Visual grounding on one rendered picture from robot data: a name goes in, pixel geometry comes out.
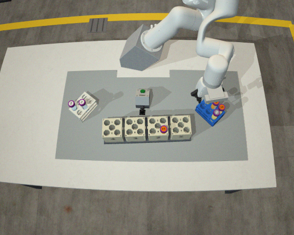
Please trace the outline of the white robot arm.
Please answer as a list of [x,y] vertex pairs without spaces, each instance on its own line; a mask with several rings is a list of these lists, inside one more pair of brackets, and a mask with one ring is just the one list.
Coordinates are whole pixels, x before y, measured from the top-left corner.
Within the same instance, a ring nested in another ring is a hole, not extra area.
[[[180,28],[198,31],[196,42],[197,55],[209,58],[203,83],[207,88],[204,102],[213,103],[228,100],[221,83],[234,54],[234,45],[230,42],[205,37],[208,26],[217,20],[233,18],[237,15],[239,0],[182,0],[184,4],[196,10],[176,6],[158,24],[151,25],[141,35],[141,43],[150,52],[158,52],[162,44],[174,37]],[[153,29],[152,29],[153,28]],[[221,80],[222,79],[222,80]]]

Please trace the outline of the white tube rack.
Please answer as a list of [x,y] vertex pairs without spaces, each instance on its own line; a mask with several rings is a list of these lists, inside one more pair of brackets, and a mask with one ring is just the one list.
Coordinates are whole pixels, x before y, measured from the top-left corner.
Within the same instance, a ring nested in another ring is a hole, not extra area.
[[[85,95],[85,96],[84,96]],[[83,97],[84,96],[84,97]],[[82,98],[83,97],[83,98]],[[80,99],[84,99],[88,108],[83,110],[79,103],[77,103]],[[70,112],[76,116],[80,121],[84,121],[89,114],[98,106],[98,103],[95,99],[93,99],[90,95],[87,93],[83,93],[78,100],[75,102],[75,105],[77,106],[77,110],[73,111],[71,108],[69,108]],[[89,110],[88,110],[89,109]],[[88,112],[86,112],[88,110]]]

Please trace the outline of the blue tube rack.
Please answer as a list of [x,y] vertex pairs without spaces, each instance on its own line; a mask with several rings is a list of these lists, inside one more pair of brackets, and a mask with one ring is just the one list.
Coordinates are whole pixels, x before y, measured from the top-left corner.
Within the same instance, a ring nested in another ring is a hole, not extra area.
[[200,116],[202,116],[211,126],[214,126],[219,121],[219,119],[223,117],[225,111],[223,111],[222,114],[217,117],[217,119],[212,119],[211,116],[214,109],[211,108],[211,105],[212,103],[205,104],[204,100],[202,100],[201,103],[196,106],[195,111]]

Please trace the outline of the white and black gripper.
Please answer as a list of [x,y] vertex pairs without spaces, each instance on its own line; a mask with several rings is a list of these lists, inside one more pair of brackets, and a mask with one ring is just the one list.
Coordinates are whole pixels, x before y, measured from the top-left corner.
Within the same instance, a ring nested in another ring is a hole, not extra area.
[[204,97],[204,95],[207,95],[207,88],[203,83],[203,77],[201,77],[196,85],[196,90],[191,92],[191,96],[194,96],[197,98],[198,103],[201,103],[201,98]]

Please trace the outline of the grey bench mat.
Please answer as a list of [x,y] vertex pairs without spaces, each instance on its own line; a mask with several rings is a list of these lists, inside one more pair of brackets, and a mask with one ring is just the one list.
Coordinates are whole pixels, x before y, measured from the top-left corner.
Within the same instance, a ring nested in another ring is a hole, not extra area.
[[[191,92],[204,70],[170,70],[170,77],[117,77],[117,70],[68,71],[55,159],[122,162],[248,161],[237,71],[227,71],[222,87],[225,114],[211,126],[196,111]],[[149,108],[136,108],[136,89],[150,89]],[[98,106],[82,122],[68,102],[86,92]],[[219,106],[218,105],[218,106]],[[104,144],[103,118],[188,116],[191,141]]]

